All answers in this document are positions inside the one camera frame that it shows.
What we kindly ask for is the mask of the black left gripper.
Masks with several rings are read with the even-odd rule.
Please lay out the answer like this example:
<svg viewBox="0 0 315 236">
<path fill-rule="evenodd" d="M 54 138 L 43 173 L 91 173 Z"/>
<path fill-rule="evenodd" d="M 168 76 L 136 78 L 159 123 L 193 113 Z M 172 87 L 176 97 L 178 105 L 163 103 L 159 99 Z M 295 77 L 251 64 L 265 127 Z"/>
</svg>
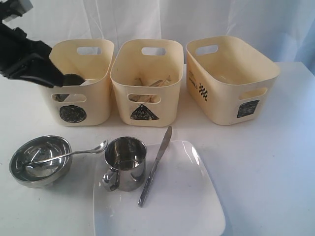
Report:
<svg viewBox="0 0 315 236">
<path fill-rule="evenodd" d="M 33 41 L 20 28 L 0 25 L 0 73 L 12 80 L 23 80 L 44 87 L 62 87 L 64 75 L 50 61 L 52 48 Z"/>
</svg>

